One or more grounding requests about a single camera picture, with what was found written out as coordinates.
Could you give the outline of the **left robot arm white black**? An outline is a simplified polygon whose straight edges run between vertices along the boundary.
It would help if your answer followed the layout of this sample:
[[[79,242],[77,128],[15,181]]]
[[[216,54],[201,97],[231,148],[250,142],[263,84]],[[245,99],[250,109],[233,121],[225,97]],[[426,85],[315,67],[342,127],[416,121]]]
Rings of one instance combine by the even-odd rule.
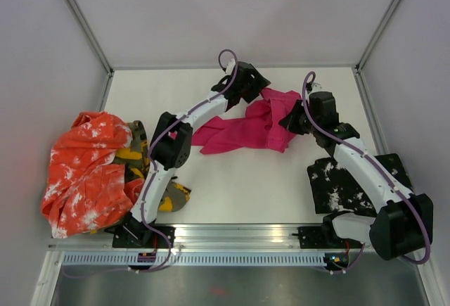
[[[154,221],[168,184],[188,160],[193,134],[241,100],[251,103],[271,84],[250,63],[233,60],[223,71],[225,76],[191,109],[161,114],[148,149],[148,176],[133,208],[115,227],[113,248],[145,248],[155,238],[172,245],[168,236],[154,227]]]

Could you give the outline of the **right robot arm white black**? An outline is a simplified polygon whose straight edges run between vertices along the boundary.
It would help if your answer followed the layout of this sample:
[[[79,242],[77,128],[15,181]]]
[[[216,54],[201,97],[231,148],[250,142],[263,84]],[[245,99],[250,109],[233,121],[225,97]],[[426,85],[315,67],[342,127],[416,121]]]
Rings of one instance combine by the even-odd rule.
[[[320,230],[323,243],[335,247],[348,238],[371,245],[384,260],[403,257],[425,264],[430,259],[431,198],[397,181],[368,151],[358,131],[339,120],[332,93],[304,90],[279,124],[293,134],[312,134],[317,145],[350,173],[375,208],[375,217],[354,212],[325,216]]]

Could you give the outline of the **pink trousers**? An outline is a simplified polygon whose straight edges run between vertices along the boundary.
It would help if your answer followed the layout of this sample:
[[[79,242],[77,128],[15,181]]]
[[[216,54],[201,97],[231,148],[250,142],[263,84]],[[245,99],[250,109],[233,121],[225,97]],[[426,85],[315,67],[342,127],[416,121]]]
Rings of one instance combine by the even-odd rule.
[[[265,88],[262,98],[251,103],[240,118],[216,116],[197,130],[192,145],[201,147],[203,155],[227,153],[239,148],[269,149],[283,153],[295,134],[279,125],[301,96],[296,91]]]

